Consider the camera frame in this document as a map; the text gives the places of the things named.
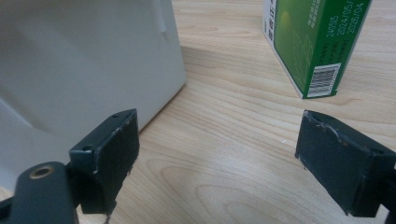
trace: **light wood surface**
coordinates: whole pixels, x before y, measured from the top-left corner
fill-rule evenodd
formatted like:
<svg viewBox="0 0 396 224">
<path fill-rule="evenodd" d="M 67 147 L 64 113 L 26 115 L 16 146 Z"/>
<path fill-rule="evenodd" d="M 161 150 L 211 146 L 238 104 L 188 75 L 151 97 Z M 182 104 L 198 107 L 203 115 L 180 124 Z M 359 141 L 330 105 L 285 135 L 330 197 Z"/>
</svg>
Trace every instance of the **light wood surface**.
<svg viewBox="0 0 396 224">
<path fill-rule="evenodd" d="M 338 95 L 317 100 L 265 40 L 262 0 L 173 4 L 187 83 L 141 132 L 110 223 L 383 223 L 345 216 L 294 151 L 304 109 L 396 149 L 396 1 L 373 1 Z"/>
</svg>

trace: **barcode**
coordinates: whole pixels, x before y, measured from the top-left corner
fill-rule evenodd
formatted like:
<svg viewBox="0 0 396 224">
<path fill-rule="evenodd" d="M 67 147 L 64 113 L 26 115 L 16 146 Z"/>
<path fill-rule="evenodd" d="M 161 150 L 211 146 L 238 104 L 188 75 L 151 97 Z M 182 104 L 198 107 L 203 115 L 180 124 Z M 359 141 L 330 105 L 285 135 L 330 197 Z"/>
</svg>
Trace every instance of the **barcode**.
<svg viewBox="0 0 396 224">
<path fill-rule="evenodd" d="M 308 97 L 330 95 L 341 64 L 316 66 L 309 86 Z"/>
</svg>

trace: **wood grain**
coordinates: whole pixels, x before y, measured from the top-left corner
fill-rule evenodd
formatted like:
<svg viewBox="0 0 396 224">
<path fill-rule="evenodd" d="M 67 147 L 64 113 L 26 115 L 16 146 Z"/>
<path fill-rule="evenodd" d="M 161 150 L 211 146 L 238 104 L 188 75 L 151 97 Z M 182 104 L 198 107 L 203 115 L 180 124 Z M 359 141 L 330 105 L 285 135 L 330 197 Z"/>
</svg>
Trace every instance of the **wood grain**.
<svg viewBox="0 0 396 224">
<path fill-rule="evenodd" d="M 266 42 L 262 0 L 173 4 L 187 83 L 141 132 L 110 223 L 383 223 L 345 216 L 294 151 L 304 109 L 396 149 L 396 1 L 373 1 L 338 95 L 317 100 Z"/>
</svg>

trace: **green cardboard box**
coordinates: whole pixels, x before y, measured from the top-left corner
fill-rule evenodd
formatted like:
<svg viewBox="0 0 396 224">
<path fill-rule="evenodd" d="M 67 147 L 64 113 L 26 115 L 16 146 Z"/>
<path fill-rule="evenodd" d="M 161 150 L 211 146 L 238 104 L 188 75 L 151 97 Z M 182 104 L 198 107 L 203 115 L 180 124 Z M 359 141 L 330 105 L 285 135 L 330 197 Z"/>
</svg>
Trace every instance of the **green cardboard box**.
<svg viewBox="0 0 396 224">
<path fill-rule="evenodd" d="M 264 0 L 262 30 L 300 97 L 333 96 L 371 0 Z"/>
</svg>

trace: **white appliance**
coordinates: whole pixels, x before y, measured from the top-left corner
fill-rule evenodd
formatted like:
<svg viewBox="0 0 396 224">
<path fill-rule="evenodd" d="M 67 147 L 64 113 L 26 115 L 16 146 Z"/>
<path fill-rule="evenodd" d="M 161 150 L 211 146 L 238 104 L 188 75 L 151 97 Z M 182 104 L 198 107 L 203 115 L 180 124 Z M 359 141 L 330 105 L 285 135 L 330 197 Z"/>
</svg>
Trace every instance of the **white appliance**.
<svg viewBox="0 0 396 224">
<path fill-rule="evenodd" d="M 185 78 L 171 0 L 0 1 L 0 186 L 114 113 L 141 129 Z"/>
</svg>

